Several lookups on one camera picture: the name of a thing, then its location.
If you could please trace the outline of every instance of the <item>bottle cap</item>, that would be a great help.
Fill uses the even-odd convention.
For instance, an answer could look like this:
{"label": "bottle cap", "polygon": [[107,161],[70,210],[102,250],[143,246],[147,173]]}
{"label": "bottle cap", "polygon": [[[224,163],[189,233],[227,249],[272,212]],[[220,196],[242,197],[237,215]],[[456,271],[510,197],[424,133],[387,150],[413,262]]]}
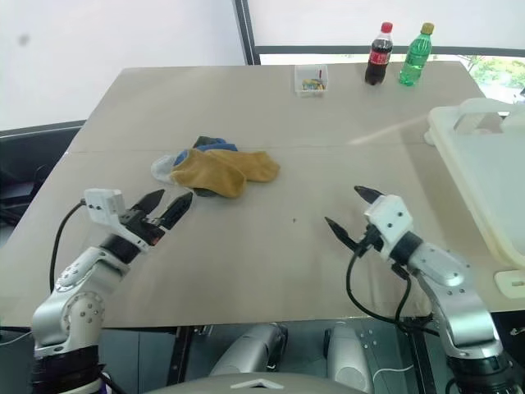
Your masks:
{"label": "bottle cap", "polygon": [[392,23],[391,22],[383,22],[381,25],[381,32],[383,33],[390,33],[392,31]]}
{"label": "bottle cap", "polygon": [[421,26],[421,33],[422,34],[432,34],[432,32],[434,31],[434,24],[433,23],[423,23],[423,26]]}

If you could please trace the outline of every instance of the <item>yellow sock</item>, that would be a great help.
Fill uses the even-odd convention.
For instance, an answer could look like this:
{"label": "yellow sock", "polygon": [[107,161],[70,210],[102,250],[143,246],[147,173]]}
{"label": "yellow sock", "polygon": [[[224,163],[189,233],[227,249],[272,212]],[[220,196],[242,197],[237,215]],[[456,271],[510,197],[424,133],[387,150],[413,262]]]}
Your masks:
{"label": "yellow sock", "polygon": [[246,186],[241,171],[197,149],[189,150],[188,157],[171,169],[170,177],[181,186],[212,190],[231,199],[239,197]]}
{"label": "yellow sock", "polygon": [[279,172],[279,164],[274,162],[266,152],[235,152],[224,149],[210,149],[208,156],[220,158],[226,163],[237,167],[246,179],[256,182],[273,181]]}

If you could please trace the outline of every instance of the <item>green plastic bottle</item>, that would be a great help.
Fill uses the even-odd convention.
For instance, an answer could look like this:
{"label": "green plastic bottle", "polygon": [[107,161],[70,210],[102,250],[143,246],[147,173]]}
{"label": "green plastic bottle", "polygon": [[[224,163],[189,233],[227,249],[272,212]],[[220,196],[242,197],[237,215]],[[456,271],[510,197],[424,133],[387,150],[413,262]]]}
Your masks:
{"label": "green plastic bottle", "polygon": [[434,25],[432,23],[423,23],[421,34],[410,44],[409,52],[399,74],[401,84],[412,86],[421,77],[421,71],[432,51],[430,36],[433,31]]}

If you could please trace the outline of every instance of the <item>plastic bottle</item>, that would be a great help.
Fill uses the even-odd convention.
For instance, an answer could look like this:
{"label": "plastic bottle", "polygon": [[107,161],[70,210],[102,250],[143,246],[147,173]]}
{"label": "plastic bottle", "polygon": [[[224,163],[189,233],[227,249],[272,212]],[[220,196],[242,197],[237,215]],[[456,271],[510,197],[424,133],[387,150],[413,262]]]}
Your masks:
{"label": "plastic bottle", "polygon": [[368,67],[364,75],[364,80],[367,84],[380,84],[385,79],[386,66],[388,66],[388,61],[390,60],[390,52],[392,52],[391,31],[392,24],[383,22],[381,33],[372,42]]}
{"label": "plastic bottle", "polygon": [[430,36],[433,31],[434,25],[432,23],[423,23],[421,34],[410,44],[409,52],[399,74],[401,84],[412,86],[421,77],[422,69],[432,51]]}

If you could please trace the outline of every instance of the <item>red label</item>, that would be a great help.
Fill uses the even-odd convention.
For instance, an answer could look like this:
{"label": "red label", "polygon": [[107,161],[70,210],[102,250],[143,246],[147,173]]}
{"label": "red label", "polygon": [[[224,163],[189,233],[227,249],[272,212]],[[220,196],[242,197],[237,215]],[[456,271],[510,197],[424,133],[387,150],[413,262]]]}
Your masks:
{"label": "red label", "polygon": [[368,59],[370,63],[383,65],[383,64],[387,64],[389,60],[390,60],[390,52],[384,53],[384,52],[370,51],[370,58]]}

